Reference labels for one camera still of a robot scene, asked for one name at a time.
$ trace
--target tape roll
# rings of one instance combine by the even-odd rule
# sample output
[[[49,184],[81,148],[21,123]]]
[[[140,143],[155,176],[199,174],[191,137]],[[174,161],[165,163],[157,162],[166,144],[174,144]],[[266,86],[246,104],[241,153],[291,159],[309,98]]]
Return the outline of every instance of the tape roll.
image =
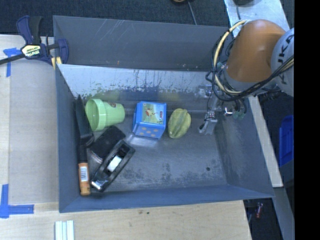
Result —
[[[116,155],[106,168],[110,172],[113,172],[117,168],[117,166],[120,164],[121,161],[122,161],[121,157]]]

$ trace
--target black carpet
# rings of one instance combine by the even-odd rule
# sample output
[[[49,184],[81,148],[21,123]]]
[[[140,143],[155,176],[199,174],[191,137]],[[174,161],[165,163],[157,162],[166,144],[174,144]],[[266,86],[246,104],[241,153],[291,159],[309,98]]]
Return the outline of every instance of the black carpet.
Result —
[[[16,35],[16,22],[25,15],[42,16],[39,33],[50,37],[54,35],[53,15],[177,24],[195,24],[196,20],[198,25],[229,26],[224,0],[188,1],[189,3],[176,3],[172,0],[0,0],[0,34]],[[295,0],[280,1],[289,27],[295,27]],[[281,121],[285,116],[293,115],[293,101],[293,97],[283,93],[277,97],[260,98],[276,156],[279,155]],[[294,186],[287,192],[294,211]],[[272,201],[266,199],[256,202],[262,202],[264,206],[260,219],[255,219],[254,216],[250,218],[252,239],[282,240]]]

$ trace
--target clamp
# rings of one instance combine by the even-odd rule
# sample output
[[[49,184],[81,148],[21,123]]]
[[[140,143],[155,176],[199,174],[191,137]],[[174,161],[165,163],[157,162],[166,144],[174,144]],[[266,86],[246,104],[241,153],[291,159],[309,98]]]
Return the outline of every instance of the clamp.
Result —
[[[39,25],[43,18],[41,16],[23,16],[17,23],[16,27],[20,36],[25,40],[25,45],[20,49],[21,54],[17,54],[5,59],[0,60],[0,65],[13,62],[22,58],[27,60],[39,60],[55,66],[56,58],[50,54],[50,50],[59,48],[59,60],[65,64],[69,57],[69,49],[67,40],[62,38],[58,39],[57,43],[46,45],[41,43],[39,35]]]

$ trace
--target gray bin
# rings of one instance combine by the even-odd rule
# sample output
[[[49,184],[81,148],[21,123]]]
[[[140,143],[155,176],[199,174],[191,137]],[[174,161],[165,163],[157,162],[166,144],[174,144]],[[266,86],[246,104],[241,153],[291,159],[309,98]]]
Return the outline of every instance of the gray bin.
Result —
[[[274,196],[249,103],[242,120],[218,114],[212,135],[198,132],[208,99],[197,94],[199,87],[208,84],[205,74],[210,69],[211,49],[226,28],[57,16],[54,29],[55,38],[66,38],[70,48],[70,64],[58,65],[55,71],[61,213]],[[131,29],[135,36],[122,40]],[[99,49],[82,53],[93,39]],[[132,51],[137,40],[139,45]],[[128,48],[122,59],[120,50],[109,53],[120,41]],[[148,44],[152,50],[147,56]],[[173,48],[175,56],[168,52]],[[162,60],[153,60],[151,55],[161,51]],[[103,64],[103,58],[110,63]],[[123,104],[125,120],[117,127],[136,150],[105,192],[93,191],[90,196],[80,196],[79,191],[79,133],[74,110],[78,95],[84,101],[94,97]],[[191,114],[187,134],[172,139],[165,132],[159,140],[135,136],[133,111],[142,100],[167,103],[167,121],[174,109],[187,109]]]

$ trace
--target green cup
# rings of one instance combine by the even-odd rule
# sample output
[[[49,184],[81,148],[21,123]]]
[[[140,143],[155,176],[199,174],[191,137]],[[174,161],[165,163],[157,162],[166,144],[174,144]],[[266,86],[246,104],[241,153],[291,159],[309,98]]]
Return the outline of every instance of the green cup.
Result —
[[[85,113],[94,132],[122,123],[125,119],[125,109],[122,104],[106,102],[98,98],[87,101]]]

